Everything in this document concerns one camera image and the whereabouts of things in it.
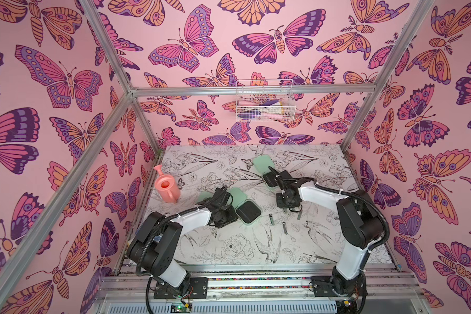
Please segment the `green nail clipper case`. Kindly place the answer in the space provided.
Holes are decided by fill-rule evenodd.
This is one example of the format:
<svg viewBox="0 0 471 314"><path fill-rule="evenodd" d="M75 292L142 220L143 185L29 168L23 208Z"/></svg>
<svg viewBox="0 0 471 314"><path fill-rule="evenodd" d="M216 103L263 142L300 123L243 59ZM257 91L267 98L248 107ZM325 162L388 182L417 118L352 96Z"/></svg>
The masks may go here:
<svg viewBox="0 0 471 314"><path fill-rule="evenodd" d="M202 201L204 201L204 200L206 200L206 199L210 199L212 196L213 196L213 193L208 192L208 191L203 191L203 192L201 192L201 193L199 194L199 196L198 196L196 202L197 202L197 203L200 203L200 202L202 202Z"/></svg>

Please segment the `slanted small nail clipper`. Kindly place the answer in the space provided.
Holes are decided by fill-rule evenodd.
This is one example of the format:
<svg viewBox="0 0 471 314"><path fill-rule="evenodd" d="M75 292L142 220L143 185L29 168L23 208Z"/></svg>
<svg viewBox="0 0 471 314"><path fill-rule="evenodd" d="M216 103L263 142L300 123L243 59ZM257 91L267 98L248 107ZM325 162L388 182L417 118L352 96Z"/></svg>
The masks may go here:
<svg viewBox="0 0 471 314"><path fill-rule="evenodd" d="M272 214L269 214L268 217L269 217L269 220L270 220L271 225L272 225L272 226L275 226L275 222L274 222L274 219L273 219L273 215L272 215Z"/></svg>

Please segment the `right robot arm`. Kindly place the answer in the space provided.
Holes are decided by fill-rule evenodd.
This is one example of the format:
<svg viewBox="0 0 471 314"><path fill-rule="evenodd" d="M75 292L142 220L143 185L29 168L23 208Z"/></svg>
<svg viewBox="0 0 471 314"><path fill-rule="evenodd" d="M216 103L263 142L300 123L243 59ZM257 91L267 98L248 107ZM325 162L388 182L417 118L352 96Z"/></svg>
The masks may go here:
<svg viewBox="0 0 471 314"><path fill-rule="evenodd" d="M366 192L322 187L311 177L293 178L287 171L278 172L271 166L268 169L270 182L281 190L276 194L279 208L291 211L309 202L337 211L345 245L330 282L348 284L361 277L371 252L390 236L387 219Z"/></svg>

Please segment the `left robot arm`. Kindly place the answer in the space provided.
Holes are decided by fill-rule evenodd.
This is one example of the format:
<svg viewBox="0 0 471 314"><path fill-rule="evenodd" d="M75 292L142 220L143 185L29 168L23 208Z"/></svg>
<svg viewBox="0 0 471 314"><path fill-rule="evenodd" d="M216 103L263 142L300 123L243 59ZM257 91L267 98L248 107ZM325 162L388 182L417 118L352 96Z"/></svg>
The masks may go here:
<svg viewBox="0 0 471 314"><path fill-rule="evenodd" d="M223 228L236 222L234 201L228 187L223 186L213 196L179 213L151 213L126 251L126 257L136 263L136 276L147 276L184 294L190 274L174 259L180 238L204 226Z"/></svg>

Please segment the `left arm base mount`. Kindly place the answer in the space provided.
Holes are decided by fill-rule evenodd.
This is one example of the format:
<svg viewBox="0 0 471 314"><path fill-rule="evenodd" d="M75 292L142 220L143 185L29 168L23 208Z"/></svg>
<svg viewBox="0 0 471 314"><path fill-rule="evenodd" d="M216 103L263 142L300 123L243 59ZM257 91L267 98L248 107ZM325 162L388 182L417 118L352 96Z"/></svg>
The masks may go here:
<svg viewBox="0 0 471 314"><path fill-rule="evenodd" d="M154 290L153 298L155 300L174 298L206 299L208 295L208 278L187 277L178 288L168 283L159 283Z"/></svg>

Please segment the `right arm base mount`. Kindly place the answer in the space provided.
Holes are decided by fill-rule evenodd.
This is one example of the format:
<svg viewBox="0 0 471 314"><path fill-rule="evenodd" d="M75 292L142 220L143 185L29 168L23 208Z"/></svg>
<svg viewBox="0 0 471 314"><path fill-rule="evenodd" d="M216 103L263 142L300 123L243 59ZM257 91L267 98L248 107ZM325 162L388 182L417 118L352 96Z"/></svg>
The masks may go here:
<svg viewBox="0 0 471 314"><path fill-rule="evenodd" d="M365 295L366 277L361 274L346 280L342 276L313 276L309 289L315 297L354 299Z"/></svg>

